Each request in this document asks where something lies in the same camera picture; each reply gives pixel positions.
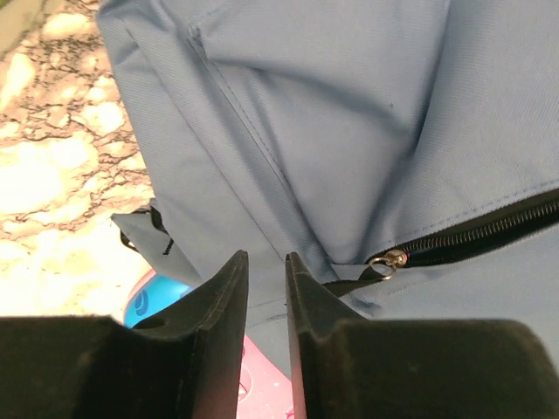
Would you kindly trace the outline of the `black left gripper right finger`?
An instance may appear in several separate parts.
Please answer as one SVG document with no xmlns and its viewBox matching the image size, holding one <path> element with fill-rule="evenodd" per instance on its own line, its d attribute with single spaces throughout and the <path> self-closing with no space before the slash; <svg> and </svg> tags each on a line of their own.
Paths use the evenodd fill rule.
<svg viewBox="0 0 559 419">
<path fill-rule="evenodd" d="M 298 418 L 555 418 L 558 376 L 509 320 L 368 320 L 286 257 Z"/>
</svg>

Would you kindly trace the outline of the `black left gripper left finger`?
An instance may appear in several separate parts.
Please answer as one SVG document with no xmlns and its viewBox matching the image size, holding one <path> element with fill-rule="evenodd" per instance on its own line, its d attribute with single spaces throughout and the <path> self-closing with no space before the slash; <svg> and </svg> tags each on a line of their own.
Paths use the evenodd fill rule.
<svg viewBox="0 0 559 419">
<path fill-rule="evenodd" d="M 109 317 L 1 321 L 4 418 L 233 418 L 248 256 L 133 328 Z"/>
</svg>

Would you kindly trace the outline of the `blue fabric backpack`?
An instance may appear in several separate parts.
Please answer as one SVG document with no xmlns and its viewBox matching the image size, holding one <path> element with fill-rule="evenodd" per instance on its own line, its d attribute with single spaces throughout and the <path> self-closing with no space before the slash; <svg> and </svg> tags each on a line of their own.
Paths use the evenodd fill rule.
<svg viewBox="0 0 559 419">
<path fill-rule="evenodd" d="M 106 1 L 98 26 L 155 193 L 120 226 L 193 285 L 247 251 L 280 371 L 291 252 L 322 282 L 405 252 L 345 304 L 514 319 L 557 358 L 557 2 Z"/>
</svg>

